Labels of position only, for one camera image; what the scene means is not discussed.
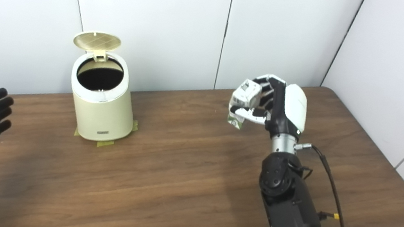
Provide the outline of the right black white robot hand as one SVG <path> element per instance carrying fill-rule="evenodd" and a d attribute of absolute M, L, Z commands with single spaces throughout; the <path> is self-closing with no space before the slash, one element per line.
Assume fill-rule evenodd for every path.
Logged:
<path fill-rule="evenodd" d="M 296 84 L 266 74 L 246 79 L 231 95 L 227 122 L 241 129 L 246 120 L 264 125 L 270 137 L 288 134 L 299 140 L 304 132 L 307 98 Z"/>

